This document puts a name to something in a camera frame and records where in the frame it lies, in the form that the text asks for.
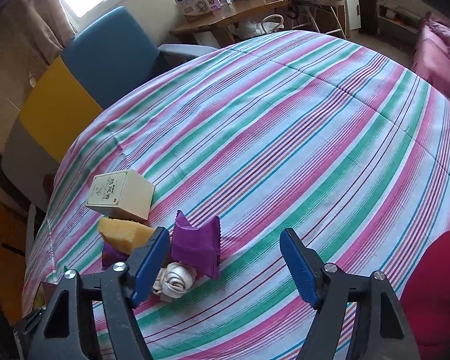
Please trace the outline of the purple sachet packet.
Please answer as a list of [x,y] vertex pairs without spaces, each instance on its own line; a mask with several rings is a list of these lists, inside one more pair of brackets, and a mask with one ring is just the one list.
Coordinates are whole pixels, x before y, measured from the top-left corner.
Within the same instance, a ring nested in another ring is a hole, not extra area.
[[178,211],[171,238],[170,256],[195,268],[212,280],[219,278],[221,226],[218,216],[193,227],[182,211]]

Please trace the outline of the purple object behind sponge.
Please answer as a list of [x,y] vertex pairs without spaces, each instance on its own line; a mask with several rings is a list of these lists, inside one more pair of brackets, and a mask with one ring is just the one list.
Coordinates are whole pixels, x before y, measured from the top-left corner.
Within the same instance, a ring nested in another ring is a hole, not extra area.
[[105,242],[101,252],[102,270],[105,271],[115,263],[125,262],[128,260],[128,257],[128,254],[116,250],[112,245]]

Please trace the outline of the cream tea box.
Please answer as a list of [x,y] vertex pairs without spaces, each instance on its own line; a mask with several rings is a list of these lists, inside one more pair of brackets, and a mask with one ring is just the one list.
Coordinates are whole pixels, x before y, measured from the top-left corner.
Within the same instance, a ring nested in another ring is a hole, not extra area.
[[135,170],[95,175],[86,207],[111,219],[146,221],[155,186]]

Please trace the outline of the wooden desk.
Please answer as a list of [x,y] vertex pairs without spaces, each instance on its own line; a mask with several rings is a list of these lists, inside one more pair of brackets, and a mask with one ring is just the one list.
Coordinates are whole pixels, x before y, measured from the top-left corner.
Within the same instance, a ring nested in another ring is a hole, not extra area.
[[290,2],[291,0],[276,0],[268,3],[262,3],[260,0],[233,2],[192,22],[183,23],[169,33],[182,43],[196,44],[197,41],[193,38],[195,34],[211,32],[220,47],[227,47],[236,42],[228,28],[229,24],[286,7]]

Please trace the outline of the white cabinet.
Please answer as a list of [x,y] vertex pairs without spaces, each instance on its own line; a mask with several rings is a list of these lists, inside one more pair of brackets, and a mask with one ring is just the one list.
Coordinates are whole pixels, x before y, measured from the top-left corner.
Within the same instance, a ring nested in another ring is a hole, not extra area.
[[346,0],[349,18],[349,28],[351,31],[361,28],[361,12],[359,0]]

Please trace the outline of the pink bedding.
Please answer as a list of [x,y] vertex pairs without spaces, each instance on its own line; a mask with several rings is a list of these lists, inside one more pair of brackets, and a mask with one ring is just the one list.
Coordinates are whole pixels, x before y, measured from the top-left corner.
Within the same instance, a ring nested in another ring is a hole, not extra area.
[[450,20],[428,12],[419,28],[412,71],[450,99]]

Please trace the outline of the striped bed cover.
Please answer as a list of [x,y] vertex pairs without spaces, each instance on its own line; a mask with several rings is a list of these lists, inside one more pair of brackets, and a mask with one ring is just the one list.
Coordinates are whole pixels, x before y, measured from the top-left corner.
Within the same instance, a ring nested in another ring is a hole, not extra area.
[[385,272],[401,293],[450,231],[450,100],[366,47],[306,31],[243,41],[177,67],[100,114],[69,148],[26,267],[22,309],[66,269],[101,269],[102,173],[154,184],[151,227],[221,224],[218,280],[136,311],[156,359],[291,359],[314,313],[279,237]]

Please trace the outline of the yellow sponge block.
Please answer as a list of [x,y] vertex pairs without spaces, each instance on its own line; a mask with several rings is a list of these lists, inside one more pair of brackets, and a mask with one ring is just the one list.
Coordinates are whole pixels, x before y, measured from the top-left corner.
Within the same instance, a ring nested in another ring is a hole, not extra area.
[[133,250],[145,245],[155,230],[129,220],[102,217],[98,222],[98,232],[105,243],[130,255]]

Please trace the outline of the white appliance box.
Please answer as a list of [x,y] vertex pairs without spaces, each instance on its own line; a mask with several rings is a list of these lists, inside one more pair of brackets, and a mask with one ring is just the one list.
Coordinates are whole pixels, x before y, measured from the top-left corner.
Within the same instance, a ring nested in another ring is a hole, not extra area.
[[175,3],[188,22],[198,20],[211,13],[207,0],[175,0]]

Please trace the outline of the tricolour padded headboard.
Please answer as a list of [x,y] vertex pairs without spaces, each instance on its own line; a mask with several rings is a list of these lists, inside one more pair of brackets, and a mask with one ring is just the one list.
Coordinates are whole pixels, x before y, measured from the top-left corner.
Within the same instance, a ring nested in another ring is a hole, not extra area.
[[97,19],[51,63],[22,106],[2,154],[7,179],[45,211],[44,179],[57,173],[75,139],[100,113],[169,68],[126,8]]

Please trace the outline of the red cloth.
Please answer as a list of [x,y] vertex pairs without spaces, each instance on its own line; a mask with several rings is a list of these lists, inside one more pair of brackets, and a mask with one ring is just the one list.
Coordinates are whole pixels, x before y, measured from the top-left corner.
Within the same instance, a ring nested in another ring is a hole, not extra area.
[[425,251],[401,295],[421,359],[450,359],[450,231]]

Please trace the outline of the white sock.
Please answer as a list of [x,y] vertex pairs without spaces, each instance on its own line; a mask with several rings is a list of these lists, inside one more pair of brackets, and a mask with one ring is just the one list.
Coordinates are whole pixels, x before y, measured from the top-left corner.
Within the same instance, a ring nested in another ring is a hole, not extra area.
[[180,299],[193,286],[197,270],[180,262],[171,262],[161,268],[152,287],[152,293],[162,302]]

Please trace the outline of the pink patterned curtain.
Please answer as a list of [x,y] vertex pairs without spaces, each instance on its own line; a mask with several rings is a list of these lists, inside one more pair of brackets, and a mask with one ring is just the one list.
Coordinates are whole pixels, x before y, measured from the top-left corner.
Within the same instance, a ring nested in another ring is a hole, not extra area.
[[47,64],[75,38],[76,31],[60,0],[11,0],[9,14]]

